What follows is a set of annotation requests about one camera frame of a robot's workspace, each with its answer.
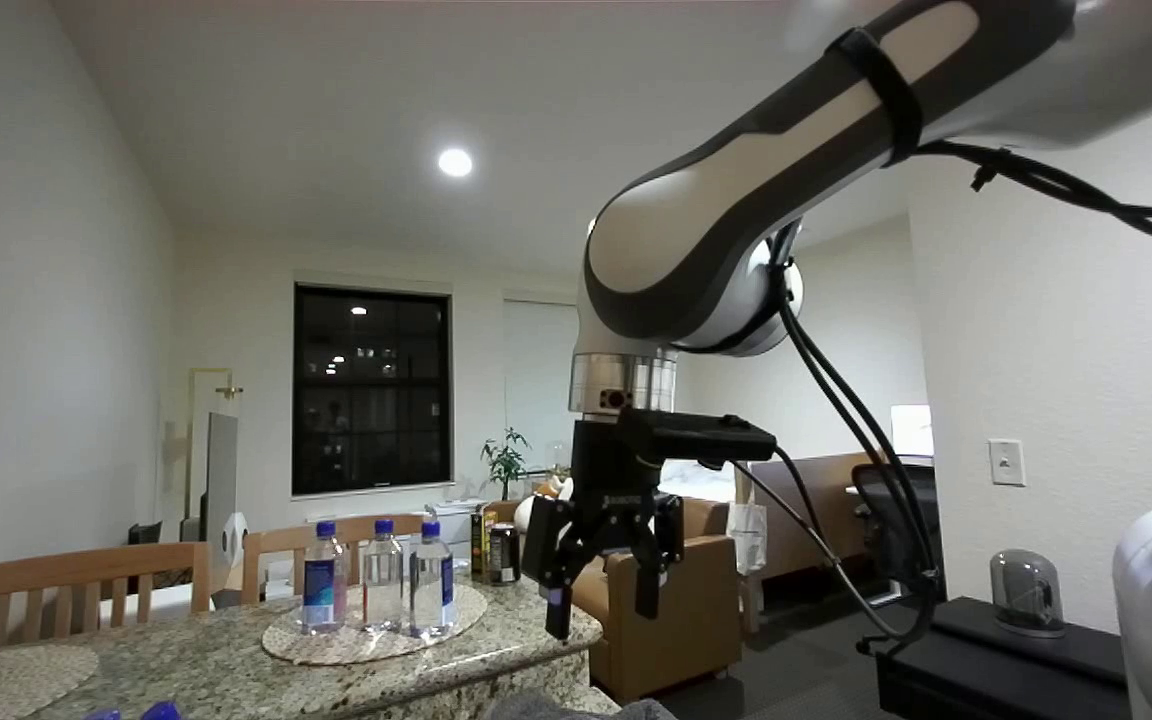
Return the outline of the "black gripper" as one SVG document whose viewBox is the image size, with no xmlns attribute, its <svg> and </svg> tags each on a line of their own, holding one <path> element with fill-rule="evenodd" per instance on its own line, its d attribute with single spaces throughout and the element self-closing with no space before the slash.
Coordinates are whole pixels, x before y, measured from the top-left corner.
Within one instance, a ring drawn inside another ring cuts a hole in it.
<svg viewBox="0 0 1152 720">
<path fill-rule="evenodd" d="M 628 546 L 638 557 L 638 613 L 659 614 L 659 582 L 683 552 L 683 501 L 658 497 L 649 463 L 618 423 L 581 420 L 573 448 L 573 505 L 536 501 L 525 570 L 539 582 L 545 633 L 565 641 L 581 557 Z"/>
</svg>

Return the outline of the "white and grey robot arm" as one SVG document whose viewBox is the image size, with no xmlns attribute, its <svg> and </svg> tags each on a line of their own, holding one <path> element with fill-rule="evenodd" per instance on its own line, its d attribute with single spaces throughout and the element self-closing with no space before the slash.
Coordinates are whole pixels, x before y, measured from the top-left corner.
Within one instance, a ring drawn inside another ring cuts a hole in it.
<svg viewBox="0 0 1152 720">
<path fill-rule="evenodd" d="M 1152 111 L 1152 0 L 889 0 L 820 59 L 702 147 L 623 183 L 587 222 L 565 501 L 529 519 L 525 570 L 550 629 L 573 614 L 581 567 L 623 546 L 638 609 L 659 609 L 680 560 L 667 459 L 765 459 L 778 438 L 735 414 L 667 408 L 677 350 L 749 357 L 794 337 L 796 222 L 852 179 L 913 156 L 961 156 L 1152 236 L 1126 204 L 1019 147 L 1082 145 Z"/>
</svg>

